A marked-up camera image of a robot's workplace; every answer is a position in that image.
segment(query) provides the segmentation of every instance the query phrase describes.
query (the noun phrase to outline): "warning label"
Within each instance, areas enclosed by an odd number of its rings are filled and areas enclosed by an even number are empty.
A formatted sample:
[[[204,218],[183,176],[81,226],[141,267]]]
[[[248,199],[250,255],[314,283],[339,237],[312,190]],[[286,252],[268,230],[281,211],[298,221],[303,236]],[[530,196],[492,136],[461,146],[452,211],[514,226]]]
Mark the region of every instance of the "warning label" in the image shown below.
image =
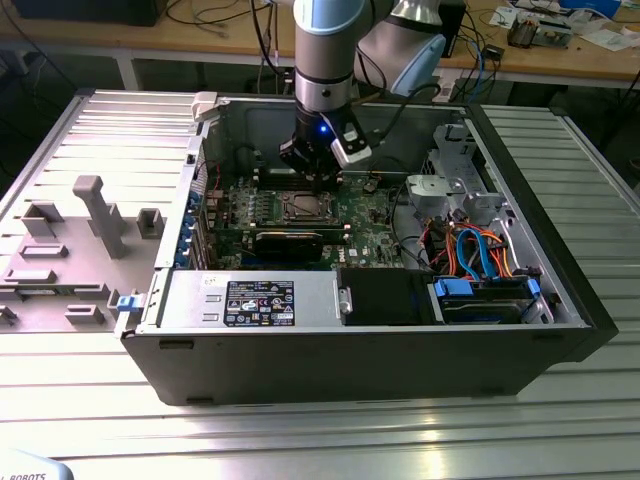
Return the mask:
[[[224,323],[228,327],[295,325],[293,282],[229,282]]]

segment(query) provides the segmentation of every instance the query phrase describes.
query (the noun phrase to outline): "electronic device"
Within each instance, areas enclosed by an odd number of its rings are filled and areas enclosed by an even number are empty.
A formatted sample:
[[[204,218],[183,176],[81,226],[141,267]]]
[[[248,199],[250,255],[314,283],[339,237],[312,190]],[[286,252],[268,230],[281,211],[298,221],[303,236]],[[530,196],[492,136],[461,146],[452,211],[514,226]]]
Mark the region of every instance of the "electronic device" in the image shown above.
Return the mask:
[[[0,231],[24,232],[5,238],[0,332],[115,330],[174,405],[511,395],[615,335],[593,290],[611,287],[591,267],[592,287],[574,256],[635,246],[582,241],[593,230],[573,225],[623,205],[625,226],[640,217],[623,182],[572,196],[544,170],[591,151],[567,119],[412,106],[366,165],[316,193],[279,158],[295,109],[75,97],[0,205]],[[396,109],[354,111],[375,129]],[[557,137],[570,140],[556,151]],[[597,180],[596,161],[570,178]]]
[[[495,45],[487,44],[482,49],[482,58],[487,60],[493,60],[494,62],[501,62],[504,55],[504,48],[496,47]]]
[[[590,8],[613,18],[620,8],[620,0],[559,0],[562,8],[580,9]]]
[[[533,16],[528,12],[519,12],[507,34],[509,45],[529,48],[531,45],[542,47],[566,48],[573,37],[571,27],[561,18]]]
[[[152,27],[167,0],[13,0],[23,18],[123,23]]]
[[[442,56],[444,58],[451,58],[453,49],[456,46],[456,40],[458,38],[458,31],[462,20],[464,19],[464,12],[467,10],[467,4],[464,0],[441,0],[438,13],[442,19],[442,35],[447,39],[447,43],[444,47]]]

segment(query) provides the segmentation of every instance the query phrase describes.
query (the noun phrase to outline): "blue latch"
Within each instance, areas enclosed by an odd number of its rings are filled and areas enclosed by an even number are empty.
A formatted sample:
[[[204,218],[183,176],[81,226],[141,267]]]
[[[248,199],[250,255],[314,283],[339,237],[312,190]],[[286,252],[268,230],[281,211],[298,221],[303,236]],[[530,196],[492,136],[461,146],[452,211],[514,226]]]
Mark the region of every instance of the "blue latch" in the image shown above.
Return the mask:
[[[180,227],[180,235],[186,238],[191,238],[193,230],[189,229],[189,225],[182,225],[182,227]]]
[[[181,237],[180,240],[178,240],[178,251],[186,251],[189,250],[189,244],[187,243],[187,238],[185,237]]]
[[[145,295],[122,295],[116,309],[119,312],[139,312],[144,308]]]
[[[533,298],[538,298],[540,296],[540,285],[538,285],[538,281],[530,278],[527,280],[527,285],[529,286],[529,291],[531,292],[531,295],[533,295]]]
[[[469,280],[463,278],[441,278],[436,282],[436,296],[473,296],[473,288]]]
[[[177,252],[176,256],[173,258],[173,266],[176,268],[187,268],[188,258],[181,252]]]
[[[196,223],[196,219],[193,218],[191,215],[185,215],[184,218],[182,219],[183,225],[187,225],[191,227],[193,226],[194,223]]]
[[[202,202],[202,196],[200,196],[199,193],[196,192],[189,192],[189,205],[200,205],[200,202]]]

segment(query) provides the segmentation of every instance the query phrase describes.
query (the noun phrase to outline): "metal slotted table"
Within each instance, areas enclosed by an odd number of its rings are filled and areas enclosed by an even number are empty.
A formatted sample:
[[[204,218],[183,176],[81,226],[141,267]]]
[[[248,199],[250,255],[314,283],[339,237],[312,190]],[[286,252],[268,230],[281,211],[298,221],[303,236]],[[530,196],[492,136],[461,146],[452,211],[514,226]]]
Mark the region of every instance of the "metal slotted table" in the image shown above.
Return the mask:
[[[0,260],[24,235],[15,217],[29,202],[55,200],[65,215],[85,214],[57,196],[67,190],[53,181],[70,188],[81,173],[98,169],[113,181],[125,173],[127,187],[156,190],[145,204],[168,208],[180,163],[163,149],[184,156],[192,99],[77,97],[0,205]],[[484,112],[621,330],[585,362],[553,367],[517,397],[188,408],[161,403],[111,333],[7,333],[0,438],[64,461],[76,479],[637,478],[637,200],[568,119],[542,109]],[[142,150],[126,162],[92,163],[105,129],[135,131],[122,141]],[[126,210],[125,190],[105,192],[106,200]]]

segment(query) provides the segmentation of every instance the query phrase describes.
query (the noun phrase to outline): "table leg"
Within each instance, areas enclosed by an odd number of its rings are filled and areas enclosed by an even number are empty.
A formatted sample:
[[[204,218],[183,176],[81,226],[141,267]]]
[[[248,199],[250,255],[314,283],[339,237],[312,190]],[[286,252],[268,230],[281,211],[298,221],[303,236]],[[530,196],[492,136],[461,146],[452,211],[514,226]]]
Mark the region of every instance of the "table leg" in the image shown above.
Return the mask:
[[[125,90],[142,90],[142,83],[133,66],[133,58],[124,55],[118,56],[116,62],[118,62],[118,70],[120,70]]]
[[[438,72],[438,85],[440,85],[442,91],[434,97],[434,102],[447,103],[449,101],[453,94],[456,80],[462,76],[462,71],[460,68],[443,68]]]
[[[202,62],[196,62],[196,78],[199,91],[206,91],[209,89],[207,84],[207,74],[205,73],[205,64]]]

